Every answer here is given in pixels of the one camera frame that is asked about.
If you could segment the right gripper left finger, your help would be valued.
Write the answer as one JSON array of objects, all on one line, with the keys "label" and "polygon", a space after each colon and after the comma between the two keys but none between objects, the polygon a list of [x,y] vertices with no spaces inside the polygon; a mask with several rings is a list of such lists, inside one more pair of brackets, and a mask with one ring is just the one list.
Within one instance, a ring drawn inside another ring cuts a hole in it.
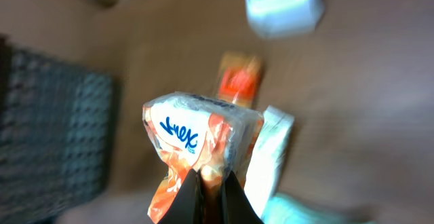
[{"label": "right gripper left finger", "polygon": [[174,201],[158,224],[202,224],[203,193],[201,177],[190,170]]}]

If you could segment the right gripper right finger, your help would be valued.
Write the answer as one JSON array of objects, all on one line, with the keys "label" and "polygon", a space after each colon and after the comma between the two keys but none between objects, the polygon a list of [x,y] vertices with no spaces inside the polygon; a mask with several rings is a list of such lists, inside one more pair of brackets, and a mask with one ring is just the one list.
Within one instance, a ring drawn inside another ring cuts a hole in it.
[{"label": "right gripper right finger", "polygon": [[220,188],[220,199],[222,224],[263,224],[233,171]]}]

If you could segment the white cream tube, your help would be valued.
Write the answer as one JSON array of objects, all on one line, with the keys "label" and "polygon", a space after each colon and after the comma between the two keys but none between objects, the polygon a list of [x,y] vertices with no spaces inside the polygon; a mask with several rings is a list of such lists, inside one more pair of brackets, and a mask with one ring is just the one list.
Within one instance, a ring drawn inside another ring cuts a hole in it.
[{"label": "white cream tube", "polygon": [[258,135],[248,166],[245,195],[258,217],[274,195],[285,161],[285,152],[294,117],[269,106],[263,113],[264,124]]}]

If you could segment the teal wet wipes pack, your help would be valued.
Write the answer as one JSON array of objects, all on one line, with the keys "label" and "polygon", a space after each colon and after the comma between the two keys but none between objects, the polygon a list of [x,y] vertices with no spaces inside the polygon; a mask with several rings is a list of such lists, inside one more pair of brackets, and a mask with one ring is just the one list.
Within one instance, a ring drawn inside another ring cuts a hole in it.
[{"label": "teal wet wipes pack", "polygon": [[268,202],[262,214],[264,224],[373,224],[368,218],[318,210],[283,193],[277,193]]}]

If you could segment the orange spaghetti packet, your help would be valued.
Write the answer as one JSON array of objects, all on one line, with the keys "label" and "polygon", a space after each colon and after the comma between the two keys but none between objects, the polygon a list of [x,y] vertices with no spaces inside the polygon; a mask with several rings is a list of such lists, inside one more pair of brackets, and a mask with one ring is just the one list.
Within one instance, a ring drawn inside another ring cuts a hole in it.
[{"label": "orange spaghetti packet", "polygon": [[216,97],[240,107],[252,108],[262,78],[263,62],[258,56],[225,52],[218,71]]}]

